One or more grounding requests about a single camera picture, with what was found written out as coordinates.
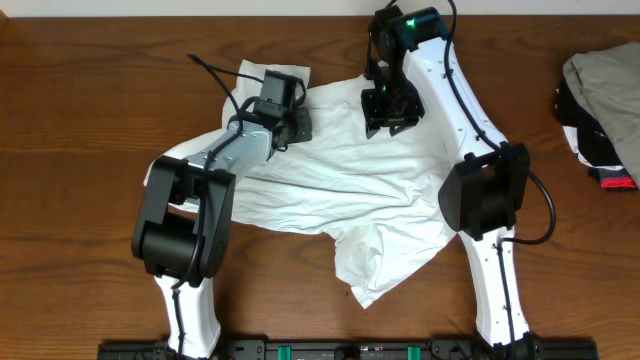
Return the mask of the white t-shirt black print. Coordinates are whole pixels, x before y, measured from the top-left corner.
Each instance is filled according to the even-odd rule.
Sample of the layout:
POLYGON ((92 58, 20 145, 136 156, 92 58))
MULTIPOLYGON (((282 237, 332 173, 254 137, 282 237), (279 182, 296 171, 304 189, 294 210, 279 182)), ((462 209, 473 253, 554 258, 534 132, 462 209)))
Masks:
POLYGON ((455 236, 437 193, 448 175, 444 143, 420 121, 396 136, 365 135, 362 76, 308 89, 312 139, 252 168, 232 219, 272 231, 326 233, 335 273, 367 308, 429 262, 455 236))

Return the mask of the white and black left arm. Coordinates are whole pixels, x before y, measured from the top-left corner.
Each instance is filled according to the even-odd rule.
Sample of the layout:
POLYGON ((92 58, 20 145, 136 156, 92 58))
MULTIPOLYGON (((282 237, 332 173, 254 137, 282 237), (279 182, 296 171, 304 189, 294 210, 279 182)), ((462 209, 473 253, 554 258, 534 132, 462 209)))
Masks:
POLYGON ((153 162, 132 252, 160 287, 168 314, 170 335, 154 358, 211 357, 221 334, 213 278, 230 239, 236 185, 275 152, 311 138, 308 108, 277 115, 256 105, 203 149, 153 162))

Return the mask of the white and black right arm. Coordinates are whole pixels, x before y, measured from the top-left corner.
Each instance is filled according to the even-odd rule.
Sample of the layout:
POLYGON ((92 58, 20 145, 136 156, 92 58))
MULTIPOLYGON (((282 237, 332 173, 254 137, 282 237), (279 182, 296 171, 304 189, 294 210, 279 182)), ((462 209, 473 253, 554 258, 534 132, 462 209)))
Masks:
POLYGON ((420 121, 434 127, 450 163, 438 205, 467 251, 477 333, 494 349, 513 345, 529 331, 507 241, 523 202, 528 151, 488 119, 435 8, 405 14, 388 6, 375 12, 368 33, 364 76, 374 86, 361 94, 365 133, 397 135, 420 121))

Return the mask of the black red folded garment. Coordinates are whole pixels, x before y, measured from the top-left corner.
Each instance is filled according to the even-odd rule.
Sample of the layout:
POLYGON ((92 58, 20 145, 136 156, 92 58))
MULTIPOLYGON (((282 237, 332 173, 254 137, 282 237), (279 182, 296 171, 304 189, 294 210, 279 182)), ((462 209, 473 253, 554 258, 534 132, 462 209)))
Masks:
POLYGON ((571 151, 587 167, 588 176, 602 189, 617 192, 639 190, 600 124, 579 104, 564 78, 556 89, 555 114, 571 151))

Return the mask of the grey folded garment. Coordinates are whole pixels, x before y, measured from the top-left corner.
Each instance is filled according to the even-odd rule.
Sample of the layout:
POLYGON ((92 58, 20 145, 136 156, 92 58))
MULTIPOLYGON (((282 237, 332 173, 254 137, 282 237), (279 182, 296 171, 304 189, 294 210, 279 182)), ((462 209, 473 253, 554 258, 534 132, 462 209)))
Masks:
POLYGON ((594 116, 622 165, 639 180, 639 44, 577 53, 562 67, 580 105, 594 116))

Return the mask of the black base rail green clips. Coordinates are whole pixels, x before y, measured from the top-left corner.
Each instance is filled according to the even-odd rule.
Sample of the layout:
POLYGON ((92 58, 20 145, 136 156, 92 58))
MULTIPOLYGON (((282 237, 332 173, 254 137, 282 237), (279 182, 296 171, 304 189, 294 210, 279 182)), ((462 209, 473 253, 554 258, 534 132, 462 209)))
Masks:
POLYGON ((331 343, 237 340, 218 345, 216 360, 598 360, 596 343, 581 339, 543 339, 528 336, 516 349, 490 348, 463 337, 426 342, 331 343))

